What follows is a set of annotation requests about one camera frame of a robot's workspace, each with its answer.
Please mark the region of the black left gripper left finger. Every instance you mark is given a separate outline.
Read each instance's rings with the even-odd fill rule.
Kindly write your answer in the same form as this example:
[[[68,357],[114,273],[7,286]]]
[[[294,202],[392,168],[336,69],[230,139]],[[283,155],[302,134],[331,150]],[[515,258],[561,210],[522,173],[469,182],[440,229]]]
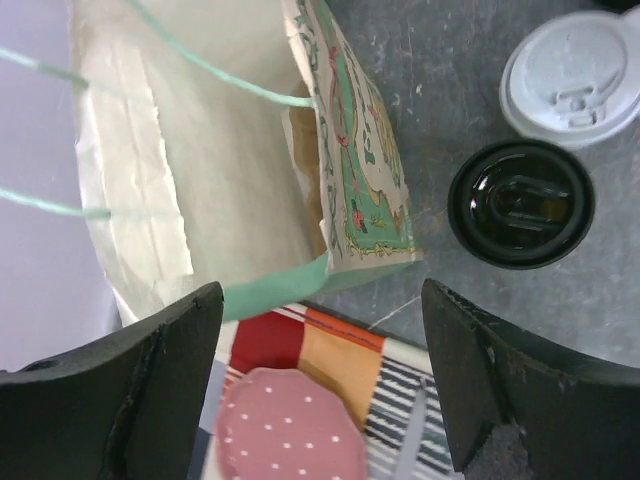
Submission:
[[[1,374],[4,479],[184,479],[222,325],[217,282]]]

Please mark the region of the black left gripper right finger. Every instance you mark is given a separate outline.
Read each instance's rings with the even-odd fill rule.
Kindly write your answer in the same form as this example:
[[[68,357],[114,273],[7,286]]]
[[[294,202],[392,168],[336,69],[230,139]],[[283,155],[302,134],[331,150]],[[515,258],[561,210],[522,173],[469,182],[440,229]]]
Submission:
[[[636,479],[639,371],[580,353],[428,279],[421,292],[455,471],[468,479]]]

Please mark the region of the black plastic cup lid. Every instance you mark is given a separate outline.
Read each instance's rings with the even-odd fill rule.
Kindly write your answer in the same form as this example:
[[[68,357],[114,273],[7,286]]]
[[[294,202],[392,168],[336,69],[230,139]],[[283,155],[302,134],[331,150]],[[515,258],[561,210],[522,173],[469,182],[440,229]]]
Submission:
[[[571,253],[596,209],[591,177],[569,151],[541,140],[490,144],[451,182],[447,213],[459,243],[499,268],[531,270]]]

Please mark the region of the green patterned paper bag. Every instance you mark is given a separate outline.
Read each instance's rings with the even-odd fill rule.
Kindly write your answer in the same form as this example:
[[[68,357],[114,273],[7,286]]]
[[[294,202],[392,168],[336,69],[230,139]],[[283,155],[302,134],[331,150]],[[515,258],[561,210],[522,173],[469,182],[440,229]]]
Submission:
[[[323,1],[74,1],[81,205],[122,322],[217,282],[242,320],[418,260],[384,102]],[[316,113],[326,252],[312,251],[287,114]]]

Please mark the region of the white plastic cup lid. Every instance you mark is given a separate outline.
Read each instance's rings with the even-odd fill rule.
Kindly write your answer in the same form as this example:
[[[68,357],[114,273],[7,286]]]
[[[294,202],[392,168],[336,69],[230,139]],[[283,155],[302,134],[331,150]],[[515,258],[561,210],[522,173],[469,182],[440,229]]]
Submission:
[[[615,136],[639,116],[639,30],[605,11],[546,22],[509,57],[499,101],[523,137],[579,150]]]

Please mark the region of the brown pulp cup carrier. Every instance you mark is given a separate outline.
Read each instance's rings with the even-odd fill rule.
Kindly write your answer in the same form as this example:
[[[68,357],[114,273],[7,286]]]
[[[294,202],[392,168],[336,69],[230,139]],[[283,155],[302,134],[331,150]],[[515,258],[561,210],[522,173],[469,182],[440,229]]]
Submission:
[[[316,113],[312,107],[293,106],[287,114],[292,134],[292,158],[305,201],[312,251],[315,257],[326,252],[320,227],[324,219],[320,188],[320,158]]]

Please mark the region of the pink dotted plate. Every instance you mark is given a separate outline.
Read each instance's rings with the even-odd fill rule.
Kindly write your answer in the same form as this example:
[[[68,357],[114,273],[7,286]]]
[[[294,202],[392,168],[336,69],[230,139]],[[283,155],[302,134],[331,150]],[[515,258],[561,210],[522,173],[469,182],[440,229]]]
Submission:
[[[221,479],[366,479],[366,447],[342,400],[294,369],[256,368],[216,417]]]

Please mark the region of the colourful patterned placemat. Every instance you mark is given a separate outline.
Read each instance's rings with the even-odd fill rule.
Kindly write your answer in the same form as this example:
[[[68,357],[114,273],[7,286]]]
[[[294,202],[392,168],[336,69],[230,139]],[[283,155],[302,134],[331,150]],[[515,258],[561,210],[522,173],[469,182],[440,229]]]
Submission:
[[[428,354],[303,304],[223,325],[216,348],[190,477],[221,479],[214,431],[227,389],[256,368],[294,369],[336,394],[363,435],[366,479],[392,479],[420,386],[427,410],[410,479],[452,479],[452,466]]]

